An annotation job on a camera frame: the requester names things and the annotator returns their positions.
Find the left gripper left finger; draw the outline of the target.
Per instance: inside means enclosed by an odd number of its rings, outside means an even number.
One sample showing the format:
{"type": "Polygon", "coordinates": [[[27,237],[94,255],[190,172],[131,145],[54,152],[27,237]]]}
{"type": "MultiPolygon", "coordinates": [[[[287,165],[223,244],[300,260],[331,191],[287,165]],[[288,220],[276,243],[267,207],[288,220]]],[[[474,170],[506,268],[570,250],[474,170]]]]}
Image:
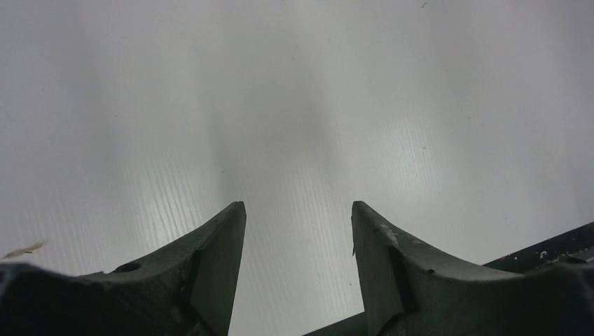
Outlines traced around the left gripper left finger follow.
{"type": "Polygon", "coordinates": [[[1,265],[2,335],[227,335],[246,209],[233,202],[205,224],[117,267],[67,276],[1,265]]]}

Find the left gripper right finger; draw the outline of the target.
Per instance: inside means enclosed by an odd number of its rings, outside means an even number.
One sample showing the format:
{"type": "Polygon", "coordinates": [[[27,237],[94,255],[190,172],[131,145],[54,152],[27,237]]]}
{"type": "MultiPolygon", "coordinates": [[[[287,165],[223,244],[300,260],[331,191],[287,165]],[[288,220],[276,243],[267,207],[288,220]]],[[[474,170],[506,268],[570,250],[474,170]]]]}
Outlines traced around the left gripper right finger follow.
{"type": "Polygon", "coordinates": [[[593,334],[593,263],[501,271],[422,241],[362,201],[351,219],[369,335],[593,334]]]}

